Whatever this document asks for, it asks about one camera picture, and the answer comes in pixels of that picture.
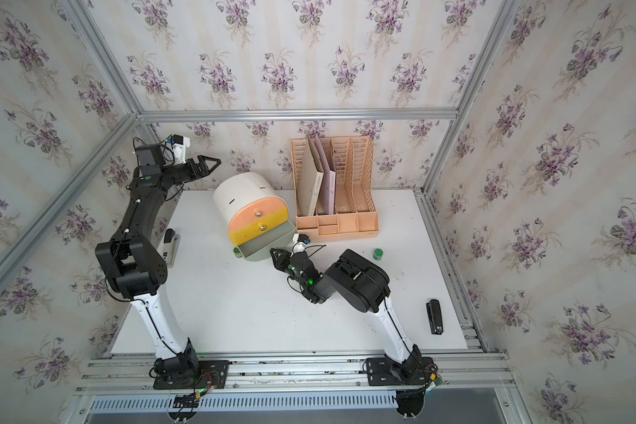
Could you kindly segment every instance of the white cylindrical storage box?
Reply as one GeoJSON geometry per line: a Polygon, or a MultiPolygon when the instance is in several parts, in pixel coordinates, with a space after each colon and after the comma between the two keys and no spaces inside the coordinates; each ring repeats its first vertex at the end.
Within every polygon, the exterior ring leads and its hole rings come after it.
{"type": "Polygon", "coordinates": [[[245,172],[225,180],[214,191],[214,204],[227,225],[229,239],[248,260],[271,257],[296,231],[288,205],[260,174],[245,172]]]}

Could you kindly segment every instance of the white table surface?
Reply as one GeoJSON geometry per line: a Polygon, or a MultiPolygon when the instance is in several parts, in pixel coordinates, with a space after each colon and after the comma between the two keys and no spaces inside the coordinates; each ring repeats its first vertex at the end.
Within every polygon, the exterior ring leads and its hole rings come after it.
{"type": "MultiPolygon", "coordinates": [[[[294,191],[277,193],[294,216],[294,191]]],[[[182,239],[165,285],[197,352],[382,350],[365,314],[339,293],[313,305],[288,287],[286,274],[273,268],[271,259],[236,258],[212,195],[185,191],[170,221],[182,239]]],[[[384,257],[376,263],[389,275],[390,298],[407,335],[420,349],[466,349],[413,192],[373,190],[372,197],[379,211],[378,237],[327,243],[311,258],[316,269],[326,270],[348,248],[374,262],[372,251],[381,248],[384,257]],[[441,304],[442,335],[431,334],[426,316],[432,298],[441,304]]],[[[139,313],[131,309],[111,353],[154,352],[139,313]]]]}

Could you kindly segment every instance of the wall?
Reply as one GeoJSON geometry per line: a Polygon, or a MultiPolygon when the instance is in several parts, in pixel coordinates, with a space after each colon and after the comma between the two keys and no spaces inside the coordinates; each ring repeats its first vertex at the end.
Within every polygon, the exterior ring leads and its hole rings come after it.
{"type": "MultiPolygon", "coordinates": [[[[146,110],[455,106],[500,2],[223,0],[88,6],[146,110]]],[[[423,182],[448,122],[189,123],[195,150],[291,188],[289,140],[372,134],[375,187],[423,182]]]]}
{"type": "MultiPolygon", "coordinates": [[[[0,1],[0,259],[122,116],[91,61],[57,1],[0,1]]],[[[0,422],[56,422],[81,365],[106,353],[126,306],[93,249],[127,207],[134,161],[126,140],[1,293],[0,422]]]]}
{"type": "Polygon", "coordinates": [[[511,26],[434,207],[533,419],[636,423],[636,1],[511,26]]]}

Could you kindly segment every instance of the ventilation grille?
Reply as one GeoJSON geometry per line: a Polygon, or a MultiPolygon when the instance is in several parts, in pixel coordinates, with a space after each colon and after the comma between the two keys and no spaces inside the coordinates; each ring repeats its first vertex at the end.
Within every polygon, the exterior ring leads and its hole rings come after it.
{"type": "MultiPolygon", "coordinates": [[[[178,395],[97,395],[91,414],[121,412],[174,412],[172,402],[178,395]]],[[[198,411],[296,411],[327,409],[397,408],[395,391],[308,391],[268,394],[207,394],[200,399],[198,411]]]]}

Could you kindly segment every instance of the peach plastic file holder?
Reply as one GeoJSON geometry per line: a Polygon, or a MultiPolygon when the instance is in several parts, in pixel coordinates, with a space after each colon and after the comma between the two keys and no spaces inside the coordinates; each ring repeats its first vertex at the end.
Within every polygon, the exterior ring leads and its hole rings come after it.
{"type": "MultiPolygon", "coordinates": [[[[334,161],[336,214],[297,216],[297,232],[308,235],[312,242],[376,237],[379,213],[372,201],[372,140],[370,137],[331,137],[320,141],[334,161]]],[[[292,140],[295,190],[302,178],[304,160],[313,160],[308,140],[292,140]]]]}

